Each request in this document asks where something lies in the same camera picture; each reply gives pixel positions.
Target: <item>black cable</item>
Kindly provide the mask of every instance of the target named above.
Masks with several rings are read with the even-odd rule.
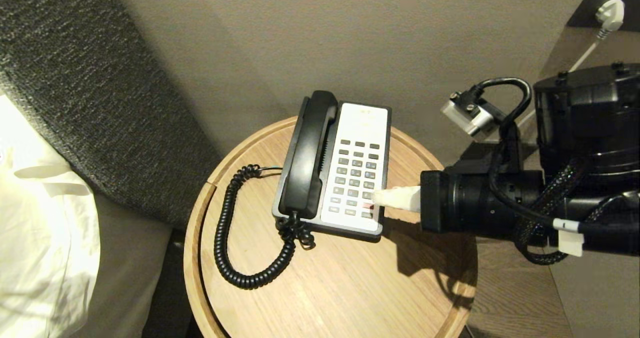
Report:
[[[587,172],[589,162],[585,158],[572,158],[569,164],[560,170],[545,187],[539,197],[530,206],[531,209],[549,215],[569,196],[578,186],[581,178]],[[540,224],[535,224],[529,219],[520,217],[514,230],[514,244],[522,253],[522,256],[531,263],[541,266],[553,265],[567,258],[567,254],[561,251],[552,253],[532,253],[528,247],[535,231],[541,229]]]
[[[610,196],[607,199],[604,199],[603,201],[598,203],[598,205],[591,211],[591,213],[589,213],[589,216],[584,221],[595,222],[596,220],[600,219],[601,216],[608,209],[610,209],[613,204],[621,201],[622,199],[624,199],[624,197],[625,197],[624,195],[618,194],[615,196]]]
[[[516,201],[511,200],[505,193],[498,187],[498,172],[503,162],[503,157],[506,148],[506,137],[509,129],[517,129],[515,126],[515,119],[521,115],[531,103],[531,86],[525,80],[520,78],[494,78],[483,80],[482,82],[474,85],[469,89],[472,91],[476,99],[484,93],[484,89],[487,87],[494,87],[500,85],[512,85],[518,87],[522,91],[522,99],[520,103],[512,110],[502,121],[499,128],[500,142],[496,145],[491,155],[491,164],[489,165],[489,188],[493,195],[502,202],[508,208],[511,208],[515,213],[522,217],[529,219],[536,224],[540,224],[546,227],[553,227],[554,218],[543,213],[536,212],[526,206],[519,204]],[[584,234],[619,234],[619,233],[638,233],[639,224],[599,224],[595,222],[581,222],[578,225],[578,233]]]
[[[500,138],[505,139],[507,136],[507,131],[510,126],[514,124],[515,119],[518,118],[522,113],[524,113],[524,111],[527,110],[527,107],[529,107],[531,103],[531,86],[529,85],[529,83],[527,83],[526,80],[515,78],[513,76],[483,80],[475,86],[478,87],[478,92],[480,95],[482,95],[482,92],[484,92],[485,88],[503,85],[515,86],[522,91],[522,99],[520,103],[518,103],[518,105],[504,118],[504,120],[500,124]]]
[[[294,243],[295,239],[300,241],[300,244],[304,249],[312,249],[316,246],[314,236],[307,228],[307,224],[301,222],[294,214],[291,217],[276,220],[276,228],[278,229],[283,245],[277,258],[275,258],[275,260],[264,270],[252,275],[242,274],[235,270],[229,261],[227,240],[229,238],[229,228],[231,227],[231,219],[234,215],[238,190],[240,190],[242,185],[244,185],[244,183],[249,179],[261,178],[261,174],[265,170],[281,169],[281,167],[261,168],[260,165],[257,164],[245,165],[233,175],[231,182],[226,186],[224,202],[222,203],[222,211],[220,212],[220,219],[217,222],[217,228],[215,229],[215,265],[227,282],[238,288],[242,288],[243,290],[254,290],[255,288],[260,288],[278,277],[289,265],[291,258],[293,258],[293,254],[296,250],[296,244]]]

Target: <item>gray upholstered headboard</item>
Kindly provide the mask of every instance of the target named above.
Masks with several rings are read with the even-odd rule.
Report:
[[[218,156],[117,0],[0,0],[0,87],[94,189],[185,228]]]

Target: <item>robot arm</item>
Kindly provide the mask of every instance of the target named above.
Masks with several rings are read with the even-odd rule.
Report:
[[[485,88],[504,84],[523,92],[509,114],[483,98]],[[531,100],[528,83],[497,78],[451,95],[445,115],[476,139],[499,129],[500,141],[473,142],[444,171],[422,172],[422,229],[512,240],[539,265],[582,249],[640,254],[640,64],[563,72],[534,90],[544,172],[522,169],[514,120]],[[527,249],[547,244],[560,251]]]

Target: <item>white pillow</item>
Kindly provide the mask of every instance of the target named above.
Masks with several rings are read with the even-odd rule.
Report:
[[[77,331],[99,261],[93,192],[0,96],[0,338]]]

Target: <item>white power cord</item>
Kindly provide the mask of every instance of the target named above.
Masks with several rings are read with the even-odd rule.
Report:
[[[598,45],[608,37],[612,32],[617,31],[622,26],[625,17],[625,3],[622,0],[608,0],[598,8],[596,12],[596,19],[602,23],[602,27],[596,34],[595,41],[589,46],[587,51],[582,54],[582,57],[575,62],[575,64],[569,69],[569,73],[578,69],[583,62],[589,57],[589,55],[598,47]],[[536,110],[531,110],[524,118],[522,118],[518,127],[522,128],[527,121],[536,114]]]

